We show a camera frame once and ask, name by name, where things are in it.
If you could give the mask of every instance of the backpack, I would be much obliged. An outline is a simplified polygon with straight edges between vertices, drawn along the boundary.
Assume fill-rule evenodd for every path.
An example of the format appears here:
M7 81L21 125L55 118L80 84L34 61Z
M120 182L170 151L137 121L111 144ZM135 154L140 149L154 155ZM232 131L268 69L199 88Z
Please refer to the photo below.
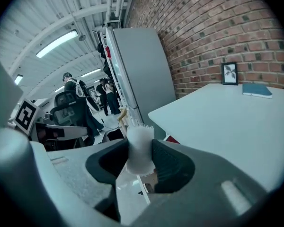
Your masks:
M73 83L76 83L76 95L78 97L85 97L87 101L87 105L89 106L90 109L92 109L93 111L99 111L97 104L91 98L90 93L86 87L86 84L83 81L81 80L74 81L72 79L69 79L68 81L72 81Z
M83 81L81 81L81 80L75 81L75 80L72 80L72 79L69 79L68 81L71 81L71 82L76 84L76 95L78 97L86 97L87 96L87 95L85 95L85 93L82 89L82 86L83 87L85 86L85 83Z

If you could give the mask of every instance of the desk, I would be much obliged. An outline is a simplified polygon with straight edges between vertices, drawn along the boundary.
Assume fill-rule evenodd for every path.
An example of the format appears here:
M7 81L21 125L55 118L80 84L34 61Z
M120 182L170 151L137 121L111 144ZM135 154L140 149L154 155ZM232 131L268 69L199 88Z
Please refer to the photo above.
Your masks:
M149 118L180 144L227 159L271 191L284 179L284 90L268 89L273 99L243 95L242 85L208 84Z

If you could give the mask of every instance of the white fluffy object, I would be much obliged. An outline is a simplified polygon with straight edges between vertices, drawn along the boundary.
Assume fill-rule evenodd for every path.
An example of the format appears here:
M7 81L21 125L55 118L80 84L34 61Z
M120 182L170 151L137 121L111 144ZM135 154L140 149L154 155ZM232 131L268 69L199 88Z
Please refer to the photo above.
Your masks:
M133 126L127 130L129 141L127 170L136 175L148 175L155 168L151 159L151 145L154 128L144 125Z

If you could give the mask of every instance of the framed photo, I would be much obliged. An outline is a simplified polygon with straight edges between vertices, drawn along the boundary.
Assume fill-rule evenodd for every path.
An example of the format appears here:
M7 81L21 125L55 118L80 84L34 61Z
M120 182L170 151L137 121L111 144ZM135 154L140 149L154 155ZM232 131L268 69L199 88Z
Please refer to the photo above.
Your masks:
M238 84L238 69L236 62L223 63L221 65L222 84L237 85Z

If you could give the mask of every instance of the white refrigerator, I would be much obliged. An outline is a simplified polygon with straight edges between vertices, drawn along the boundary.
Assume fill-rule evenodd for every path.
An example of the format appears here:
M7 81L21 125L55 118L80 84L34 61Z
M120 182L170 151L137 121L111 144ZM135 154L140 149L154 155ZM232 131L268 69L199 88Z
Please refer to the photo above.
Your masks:
M120 97L137 122L152 125L155 138L166 134L148 113L176 100L168 62L159 37L151 28L122 28L106 31Z

